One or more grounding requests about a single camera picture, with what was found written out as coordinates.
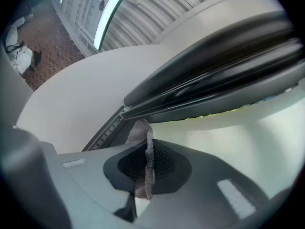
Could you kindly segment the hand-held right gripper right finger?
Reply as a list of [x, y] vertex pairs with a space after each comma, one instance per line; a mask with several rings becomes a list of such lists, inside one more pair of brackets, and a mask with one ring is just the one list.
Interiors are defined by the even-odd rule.
[[218, 182], [230, 180], [259, 209], [269, 198], [249, 177], [222, 159], [178, 144], [156, 140], [156, 145], [186, 157], [192, 171], [176, 192], [153, 195], [137, 226], [145, 229], [226, 229], [240, 222]]

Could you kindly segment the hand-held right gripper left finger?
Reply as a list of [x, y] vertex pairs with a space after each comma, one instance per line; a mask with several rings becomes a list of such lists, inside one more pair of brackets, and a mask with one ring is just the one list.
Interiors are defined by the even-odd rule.
[[40, 144], [73, 229], [137, 228], [114, 214], [125, 206], [129, 193], [116, 190], [103, 172], [106, 160], [132, 147], [133, 143], [61, 155], [52, 144]]

